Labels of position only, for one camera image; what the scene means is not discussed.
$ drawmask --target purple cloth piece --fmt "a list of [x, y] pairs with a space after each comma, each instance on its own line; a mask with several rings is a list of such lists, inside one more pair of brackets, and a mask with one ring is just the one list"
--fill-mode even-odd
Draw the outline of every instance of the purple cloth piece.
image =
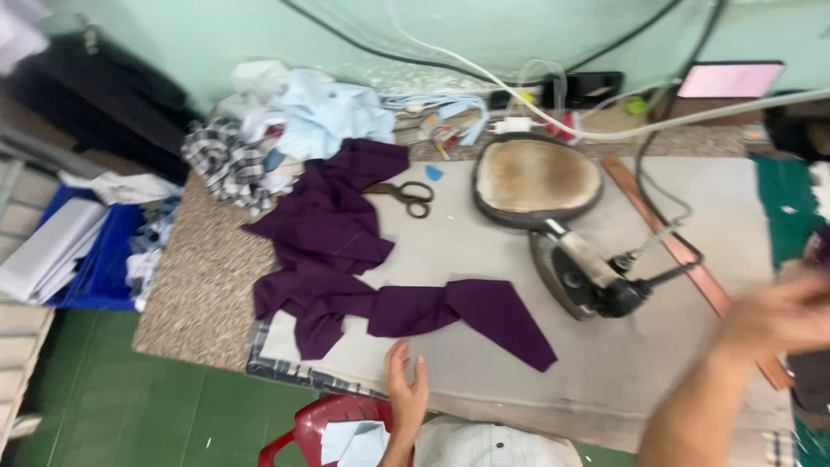
[[343, 336], [345, 315], [369, 320], [369, 334], [406, 337], [459, 319], [536, 370], [556, 361], [533, 317], [506, 281], [467, 279], [444, 288], [374, 290], [353, 275], [376, 268], [394, 244], [379, 237], [374, 206], [361, 191], [409, 167], [408, 149], [344, 140], [331, 159], [309, 161], [294, 191], [242, 228], [269, 238], [282, 266], [254, 284], [259, 319], [284, 310], [303, 360], [319, 360]]

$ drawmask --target wooden ruler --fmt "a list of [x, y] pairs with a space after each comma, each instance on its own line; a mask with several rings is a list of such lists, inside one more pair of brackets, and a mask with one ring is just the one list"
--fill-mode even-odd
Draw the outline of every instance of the wooden ruler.
[[[655, 234], [661, 232], [666, 226], [642, 199], [640, 189], [637, 187], [637, 181], [634, 179], [631, 172], [628, 171], [628, 168], [623, 165], [622, 161], [616, 155], [613, 155], [603, 159], [602, 165], [608, 174], [611, 175], [611, 178], [617, 182], [617, 185], [628, 197], [628, 200], [631, 201], [631, 204], [634, 205], [637, 212], [639, 212], [642, 218], [645, 219], [646, 224], [648, 224], [648, 227], [651, 228], [652, 232]], [[686, 245], [680, 243], [677, 238], [670, 235], [665, 237], [662, 241], [663, 244], [666, 245], [666, 249], [669, 250], [669, 253], [671, 253], [678, 263], [691, 263], [695, 260], [695, 254], [692, 253]], [[703, 293], [703, 296], [712, 308], [715, 309], [715, 313], [717, 313], [721, 318], [725, 317], [726, 313], [730, 309], [732, 300], [729, 294], [726, 293], [726, 290], [720, 286], [720, 284], [715, 280], [715, 277], [712, 276], [712, 273], [709, 272], [709, 269], [706, 269], [706, 266], [703, 265], [695, 266], [694, 268], [686, 271], [686, 275], [689, 276], [691, 281], [695, 283], [697, 288], [701, 291], [701, 293]], [[767, 378], [767, 381], [769, 381], [769, 384], [772, 385], [776, 391], [793, 387], [793, 377], [789, 375], [787, 369], [784, 368], [784, 365], [775, 355], [770, 355], [758, 360], [757, 364], [758, 368]]]

